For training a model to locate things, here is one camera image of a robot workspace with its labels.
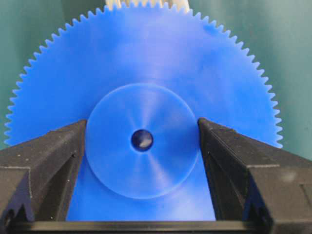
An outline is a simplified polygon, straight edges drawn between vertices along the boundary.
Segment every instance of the green background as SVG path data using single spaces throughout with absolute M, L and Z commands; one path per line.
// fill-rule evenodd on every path
M 190 0 L 194 12 L 225 25 L 261 63 L 276 93 L 284 149 L 312 159 L 312 1 Z M 0 1 L 0 133 L 11 90 L 23 66 L 51 33 L 72 18 L 102 7 L 103 0 Z M 0 149 L 6 137 L 0 134 Z

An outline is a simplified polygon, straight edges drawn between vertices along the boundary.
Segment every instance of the gear tooth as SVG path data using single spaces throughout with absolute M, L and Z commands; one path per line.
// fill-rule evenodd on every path
M 243 50 L 242 50 L 242 52 L 243 52 L 245 55 L 247 55 L 247 54 L 248 54 L 248 52 L 249 52 L 249 48 L 245 48 L 245 49 L 243 49 Z
M 155 4 L 154 4 L 154 8 L 160 8 L 160 2 L 157 1 Z
M 259 76 L 262 76 L 264 74 L 264 69 L 260 69 L 260 70 L 257 70 Z
M 280 111 L 280 110 L 278 110 L 278 109 L 274 109 L 274 116 L 278 115 L 279 113 L 281 113 L 281 111 Z
M 96 8 L 96 15 L 103 13 L 99 7 Z
M 168 8 L 169 9 L 169 5 L 168 5 L 168 3 L 167 2 L 165 2 L 164 4 L 163 4 L 163 6 L 162 6 L 163 8 Z
M 17 99 L 17 97 L 10 97 L 10 101 L 15 103 L 15 100 Z
M 22 80 L 25 80 L 25 78 L 26 78 L 26 74 L 21 73 L 21 74 L 19 75 L 19 77 L 20 77 Z
M 13 116 L 13 114 L 7 114 L 7 115 L 5 115 L 5 117 L 6 117 L 7 119 L 12 119 L 12 116 Z M 5 125 L 6 127 L 9 127 L 9 126 L 8 126 L 9 123 L 10 123 L 10 122 L 6 122 L 4 125 Z
M 171 6 L 171 10 L 173 10 L 173 11 L 175 11 L 175 12 L 178 12 L 176 4 L 173 4 L 173 5 Z
M 283 130 L 283 128 L 282 127 L 280 127 L 279 129 L 278 129 L 278 131 L 276 132 L 277 133 L 277 138 L 278 138 L 278 140 L 277 141 L 279 141 L 279 140 L 281 140 L 281 139 L 283 139 L 283 136 L 282 135 L 280 135 L 280 134 L 278 134 L 279 132 L 281 132 Z
M 276 131 L 277 133 L 283 130 L 281 126 L 276 126 L 276 128 L 277 128 L 277 131 Z
M 230 30 L 226 30 L 226 31 L 224 32 L 224 34 L 227 35 L 227 37 L 230 37 L 231 31 L 230 31 Z
M 260 66 L 260 62 L 253 62 L 253 65 L 254 65 L 255 69 L 257 69 Z
M 47 47 L 49 47 L 53 44 L 53 42 L 51 42 L 49 39 L 47 39 L 47 40 L 45 40 L 45 44 L 47 45 Z
M 270 97 L 270 100 L 275 97 L 275 93 L 268 93 L 269 94 L 269 97 Z
M 270 84 L 265 85 L 267 92 L 269 92 L 272 89 L 272 86 Z
M 241 49 L 243 47 L 244 43 L 242 41 L 240 41 L 239 43 L 237 43 L 237 46 L 239 49 Z
M 4 134 L 5 134 L 7 137 L 9 137 L 9 136 L 10 136 L 10 132 L 11 132 L 11 131 L 5 131 Z M 4 141 L 4 143 L 7 144 L 7 145 L 9 145 L 9 139 L 6 139 L 6 140 Z
M 205 16 L 202 20 L 203 20 L 205 23 L 209 23 L 209 16 Z
M 33 60 L 32 58 L 29 59 L 28 62 L 29 62 L 29 64 L 30 64 L 31 66 L 33 66 L 33 65 L 36 63 L 36 61 Z
M 216 21 L 213 20 L 213 21 L 210 22 L 210 24 L 211 24 L 213 27 L 215 27 L 215 26 L 216 26 Z
M 275 117 L 275 121 L 276 121 L 275 123 L 278 124 L 278 123 L 280 123 L 280 122 L 282 121 L 282 119 L 281 119 L 281 118 L 276 118 L 276 117 Z
M 252 62 L 255 58 L 255 55 L 248 55 L 248 58 L 250 59 L 250 61 Z
M 66 24 L 65 24 L 66 30 L 70 29 L 71 27 L 72 27 L 72 26 L 71 26 L 69 23 L 66 23 Z
M 217 29 L 219 30 L 219 32 L 223 32 L 224 25 L 220 24 L 219 27 L 217 27 Z
M 195 15 L 195 18 L 197 18 L 197 19 L 201 19 L 201 13 L 200 12 L 197 12 L 197 14 Z
M 277 101 L 272 101 L 272 100 L 271 100 L 271 103 L 272 103 L 272 107 L 275 107 L 275 106 L 278 105 L 278 102 L 277 102 Z
M 41 46 L 39 46 L 39 50 L 41 51 L 41 53 L 43 53 L 44 51 L 47 50 L 47 47 L 41 45 Z
M 109 6 L 108 6 L 108 5 L 105 5 L 105 6 L 104 6 L 104 13 L 105 13 L 105 12 L 108 12 L 108 11 L 111 11 L 111 9 L 109 9 Z
M 26 73 L 28 73 L 30 70 L 31 70 L 31 67 L 24 66 L 24 71 L 25 71 Z
M 58 34 L 61 36 L 61 35 L 63 35 L 65 33 L 65 31 L 64 31 L 64 29 L 62 29 L 62 28 L 59 28 L 58 29 Z
M 145 4 L 145 7 L 152 7 L 152 3 L 150 1 L 147 1 L 147 3 Z
M 12 93 L 15 94 L 16 96 L 19 94 L 20 89 L 13 89 Z
M 88 18 L 91 18 L 93 16 L 94 16 L 93 12 L 92 11 L 88 11 Z
M 13 112 L 13 110 L 14 110 L 14 105 L 8 106 L 7 109 L 8 109 L 9 111 L 12 111 L 12 112 Z
M 180 9 L 178 9 L 178 12 L 182 15 L 185 15 L 187 13 L 187 11 L 185 10 L 185 7 L 181 7 Z
M 76 18 L 73 18 L 72 22 L 73 22 L 73 25 L 76 25 L 79 23 L 79 21 Z
M 121 3 L 121 7 L 123 8 L 123 7 L 127 7 L 127 4 L 123 1 L 122 3 Z
M 52 40 L 55 41 L 58 38 L 58 35 L 56 35 L 55 33 L 52 33 Z
M 40 55 L 41 55 L 41 53 L 38 53 L 38 52 L 34 53 L 34 56 L 35 56 L 36 59 L 38 59 L 40 57 Z
M 118 5 L 117 2 L 115 2 L 115 1 L 113 2 L 113 9 L 112 10 L 114 10 L 114 9 L 118 10 L 120 7 L 121 7 L 121 5 Z
M 23 85 L 23 82 L 21 82 L 21 81 L 16 81 L 16 83 L 15 83 L 19 88 L 21 88 L 22 87 L 22 85 Z
M 136 6 L 135 3 L 132 0 L 130 0 L 129 7 L 135 7 L 135 6 Z
M 236 41 L 237 41 L 237 36 L 232 36 L 230 39 L 231 39 L 234 43 L 236 43 Z
M 193 14 L 194 14 L 194 13 L 193 13 L 193 9 L 190 9 L 189 12 L 186 13 L 186 14 L 189 15 L 189 16 L 193 16 Z
M 264 83 L 264 84 L 269 80 L 268 77 L 261 77 L 261 78 L 263 79 L 263 83 Z
M 283 148 L 283 145 L 279 143 L 279 141 L 283 139 L 283 136 L 281 136 L 280 134 L 276 134 L 276 138 L 277 138 L 276 148 L 279 148 L 279 149 Z
M 81 14 L 80 15 L 80 22 L 83 22 L 83 21 L 86 21 L 86 20 L 87 20 L 87 18 L 83 14 Z

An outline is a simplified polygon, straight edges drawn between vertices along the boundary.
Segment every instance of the spur gear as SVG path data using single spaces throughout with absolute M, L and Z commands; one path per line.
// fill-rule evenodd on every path
M 229 35 L 167 4 L 81 15 L 25 68 L 6 143 L 88 120 L 68 220 L 214 220 L 196 120 L 280 138 L 267 78 Z

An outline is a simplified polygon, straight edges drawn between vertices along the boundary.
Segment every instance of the black clamp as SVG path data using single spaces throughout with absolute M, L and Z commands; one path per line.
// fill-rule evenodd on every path
M 0 233 L 312 233 L 312 162 L 204 118 L 200 147 L 216 222 L 64 222 L 85 124 L 0 151 Z

